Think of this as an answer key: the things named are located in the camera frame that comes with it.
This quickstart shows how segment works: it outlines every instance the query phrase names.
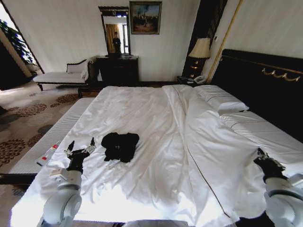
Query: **small bottle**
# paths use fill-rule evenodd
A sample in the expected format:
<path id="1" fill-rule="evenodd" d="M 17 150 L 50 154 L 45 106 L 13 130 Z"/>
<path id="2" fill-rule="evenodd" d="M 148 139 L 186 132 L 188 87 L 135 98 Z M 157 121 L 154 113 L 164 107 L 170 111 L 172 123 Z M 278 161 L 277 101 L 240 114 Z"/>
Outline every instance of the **small bottle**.
<path id="1" fill-rule="evenodd" d="M 49 148 L 48 151 L 44 155 L 42 155 L 40 158 L 36 159 L 36 163 L 40 166 L 45 166 L 45 164 L 48 163 L 49 160 L 51 160 L 53 154 L 59 147 L 60 142 L 61 141 L 58 141 L 51 148 Z"/>

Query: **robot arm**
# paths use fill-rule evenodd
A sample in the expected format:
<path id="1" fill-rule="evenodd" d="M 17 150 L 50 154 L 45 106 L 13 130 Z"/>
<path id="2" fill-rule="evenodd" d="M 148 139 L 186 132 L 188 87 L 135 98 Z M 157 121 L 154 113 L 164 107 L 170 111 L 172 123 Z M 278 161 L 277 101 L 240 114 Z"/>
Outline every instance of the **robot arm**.
<path id="1" fill-rule="evenodd" d="M 52 225 L 71 227 L 81 206 L 80 188 L 83 160 L 95 150 L 96 146 L 94 138 L 86 149 L 72 151 L 73 146 L 74 141 L 65 150 L 67 157 L 71 160 L 68 168 L 55 170 L 51 174 L 51 177 L 59 182 L 58 191 L 47 200 L 38 227 Z"/>
<path id="2" fill-rule="evenodd" d="M 303 227 L 303 190 L 294 187 L 294 183 L 302 176 L 285 177 L 282 174 L 285 167 L 261 149 L 258 149 L 258 158 L 254 162 L 264 173 L 266 213 L 275 226 Z"/>

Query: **dresser drawer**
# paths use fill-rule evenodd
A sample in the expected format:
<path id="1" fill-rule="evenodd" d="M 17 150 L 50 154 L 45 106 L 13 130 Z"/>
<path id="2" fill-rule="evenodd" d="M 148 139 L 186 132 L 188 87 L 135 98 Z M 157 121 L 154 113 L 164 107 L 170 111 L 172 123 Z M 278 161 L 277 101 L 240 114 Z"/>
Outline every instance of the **dresser drawer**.
<path id="1" fill-rule="evenodd" d="M 138 57 L 99 58 L 98 66 L 105 85 L 136 86 L 138 84 Z"/>

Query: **framed painting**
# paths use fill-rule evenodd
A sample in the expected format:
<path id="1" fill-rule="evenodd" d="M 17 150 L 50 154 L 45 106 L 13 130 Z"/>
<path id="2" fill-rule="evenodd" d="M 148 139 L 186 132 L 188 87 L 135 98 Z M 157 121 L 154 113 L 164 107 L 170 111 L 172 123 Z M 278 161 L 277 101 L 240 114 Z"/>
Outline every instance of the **framed painting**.
<path id="1" fill-rule="evenodd" d="M 132 34 L 158 35 L 161 21 L 161 1 L 130 1 Z"/>

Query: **black cloth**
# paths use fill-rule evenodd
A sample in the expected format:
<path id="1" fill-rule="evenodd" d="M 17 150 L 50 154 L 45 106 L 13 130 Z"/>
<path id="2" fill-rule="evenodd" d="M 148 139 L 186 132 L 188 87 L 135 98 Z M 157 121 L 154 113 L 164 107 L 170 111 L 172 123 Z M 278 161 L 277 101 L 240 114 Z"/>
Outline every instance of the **black cloth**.
<path id="1" fill-rule="evenodd" d="M 115 46 L 115 52 L 116 53 L 121 53 L 121 49 L 120 49 L 120 45 L 121 45 L 121 41 L 119 38 L 113 38 L 113 44 Z"/>
<path id="2" fill-rule="evenodd" d="M 116 132 L 107 134 L 101 142 L 101 145 L 106 148 L 104 161 L 118 159 L 121 162 L 130 162 L 134 157 L 138 141 L 138 134 L 119 135 Z"/>

